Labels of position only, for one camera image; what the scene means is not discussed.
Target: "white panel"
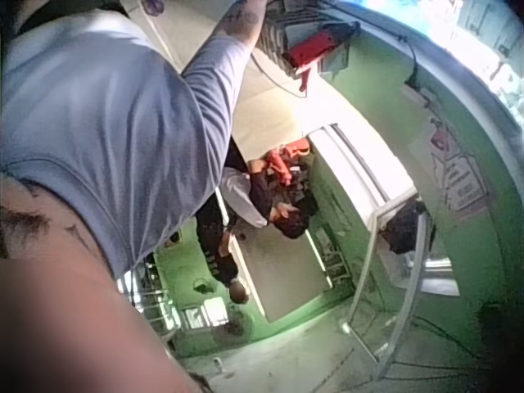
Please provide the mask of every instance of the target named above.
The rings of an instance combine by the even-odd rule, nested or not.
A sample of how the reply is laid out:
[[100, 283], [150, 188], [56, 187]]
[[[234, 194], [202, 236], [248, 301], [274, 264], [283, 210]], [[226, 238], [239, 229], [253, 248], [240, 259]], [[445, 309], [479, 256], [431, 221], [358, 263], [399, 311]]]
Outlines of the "white panel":
[[247, 270], [265, 316], [275, 321], [298, 309], [323, 291], [328, 281], [306, 237], [291, 240], [275, 227], [262, 229], [241, 222], [237, 235]]

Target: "tattooed arm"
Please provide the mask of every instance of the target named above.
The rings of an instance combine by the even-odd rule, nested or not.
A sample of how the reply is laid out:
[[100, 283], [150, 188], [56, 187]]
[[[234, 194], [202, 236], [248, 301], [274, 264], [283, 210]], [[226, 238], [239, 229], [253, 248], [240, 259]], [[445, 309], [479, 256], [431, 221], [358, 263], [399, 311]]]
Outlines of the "tattooed arm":
[[214, 34], [226, 34], [253, 49], [259, 39], [268, 0], [238, 0], [216, 26]]

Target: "hand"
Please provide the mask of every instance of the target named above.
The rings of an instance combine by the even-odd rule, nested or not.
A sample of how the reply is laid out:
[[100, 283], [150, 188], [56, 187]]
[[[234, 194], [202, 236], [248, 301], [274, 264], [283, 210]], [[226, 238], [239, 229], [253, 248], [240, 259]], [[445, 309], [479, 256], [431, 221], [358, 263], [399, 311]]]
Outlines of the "hand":
[[141, 0], [144, 11], [151, 16], [164, 13], [164, 0]]
[[221, 257], [225, 257], [226, 255], [229, 255], [229, 243], [231, 242], [231, 236], [233, 234], [231, 232], [224, 232], [224, 235], [222, 236], [222, 241], [220, 242], [219, 246], [219, 255]]

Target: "light blue shirt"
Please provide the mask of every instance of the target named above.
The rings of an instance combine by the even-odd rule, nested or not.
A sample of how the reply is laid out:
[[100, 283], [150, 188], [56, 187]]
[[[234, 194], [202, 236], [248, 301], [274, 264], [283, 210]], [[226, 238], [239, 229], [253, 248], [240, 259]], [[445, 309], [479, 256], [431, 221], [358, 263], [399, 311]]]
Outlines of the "light blue shirt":
[[68, 203], [118, 278], [218, 186], [249, 55], [213, 38], [181, 77], [118, 13], [45, 24], [4, 63], [2, 168]]

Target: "man lying down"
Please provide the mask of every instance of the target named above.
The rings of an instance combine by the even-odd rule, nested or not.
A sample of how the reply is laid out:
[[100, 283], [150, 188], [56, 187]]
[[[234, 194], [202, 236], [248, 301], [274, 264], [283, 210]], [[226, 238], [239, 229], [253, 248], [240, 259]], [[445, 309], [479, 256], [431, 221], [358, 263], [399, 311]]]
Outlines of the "man lying down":
[[309, 225], [309, 216], [293, 205], [280, 201], [269, 189], [268, 162], [250, 160], [247, 165], [232, 143], [226, 157], [219, 190], [228, 209], [224, 225], [216, 195], [197, 211], [196, 235], [213, 277], [229, 289], [233, 303], [249, 300], [247, 289], [238, 278], [238, 267], [229, 251], [229, 242], [238, 219], [256, 228], [273, 224], [285, 237], [297, 239]]

